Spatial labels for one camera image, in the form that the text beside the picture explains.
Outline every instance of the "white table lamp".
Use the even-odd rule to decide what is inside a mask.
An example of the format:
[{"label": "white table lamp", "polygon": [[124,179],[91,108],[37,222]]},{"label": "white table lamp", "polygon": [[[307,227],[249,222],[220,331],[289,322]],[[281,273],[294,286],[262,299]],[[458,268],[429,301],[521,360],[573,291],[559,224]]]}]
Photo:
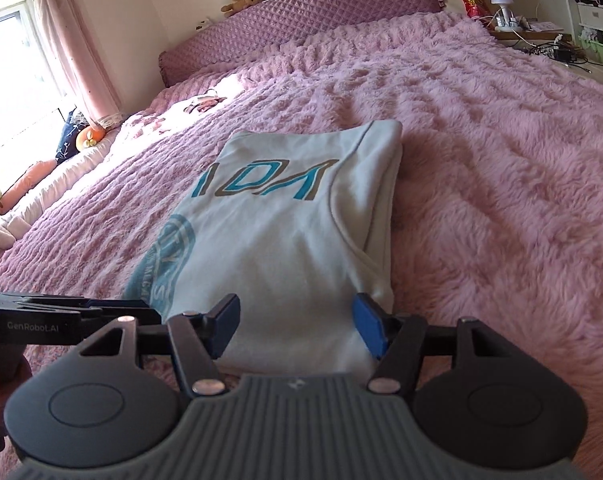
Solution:
[{"label": "white table lamp", "polygon": [[497,27],[495,30],[499,32],[520,32],[523,30],[517,22],[517,18],[513,12],[508,8],[508,5],[512,4],[513,0],[491,0],[492,3],[501,7],[501,10],[497,13]]}]

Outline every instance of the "red snack bag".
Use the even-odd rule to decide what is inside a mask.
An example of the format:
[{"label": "red snack bag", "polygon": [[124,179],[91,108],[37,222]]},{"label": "red snack bag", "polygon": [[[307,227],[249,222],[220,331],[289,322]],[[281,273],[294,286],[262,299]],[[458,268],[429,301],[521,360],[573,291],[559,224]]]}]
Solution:
[{"label": "red snack bag", "polygon": [[463,0],[466,5],[466,13],[473,20],[480,20],[486,27],[493,28],[492,22],[488,23],[487,18],[491,18],[490,10],[484,0]]}]

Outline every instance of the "pink curtain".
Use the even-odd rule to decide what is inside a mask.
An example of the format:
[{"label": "pink curtain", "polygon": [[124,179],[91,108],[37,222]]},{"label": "pink curtain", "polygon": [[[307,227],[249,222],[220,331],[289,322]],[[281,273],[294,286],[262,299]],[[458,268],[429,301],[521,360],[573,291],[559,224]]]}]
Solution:
[{"label": "pink curtain", "polygon": [[44,46],[59,84],[91,124],[119,114],[121,102],[75,0],[34,0]]}]

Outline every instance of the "headboard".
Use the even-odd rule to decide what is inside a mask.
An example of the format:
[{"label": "headboard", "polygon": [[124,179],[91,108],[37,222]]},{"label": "headboard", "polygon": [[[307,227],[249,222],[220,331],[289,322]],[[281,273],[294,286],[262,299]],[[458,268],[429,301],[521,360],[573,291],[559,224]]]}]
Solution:
[{"label": "headboard", "polygon": [[270,44],[303,40],[339,25],[438,12],[443,6],[443,0],[267,0],[163,52],[159,68],[169,87],[206,65],[236,60]]}]

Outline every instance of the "pink bedspread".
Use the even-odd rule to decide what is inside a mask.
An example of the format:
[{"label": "pink bedspread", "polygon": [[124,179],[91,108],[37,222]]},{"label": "pink bedspread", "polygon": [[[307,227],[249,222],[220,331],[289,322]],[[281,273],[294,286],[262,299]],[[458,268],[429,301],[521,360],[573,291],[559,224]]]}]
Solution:
[{"label": "pink bedspread", "polygon": [[[241,94],[194,126],[161,124],[171,104],[231,74]],[[479,317],[565,378],[590,416],[577,463],[603,480],[603,86],[498,46],[456,15],[338,28],[163,91],[83,192],[3,256],[0,290],[117,296],[234,132],[389,118],[402,121],[405,142],[396,310],[440,324]],[[39,365],[58,352],[29,355]],[[13,463],[0,456],[0,478]]]}]

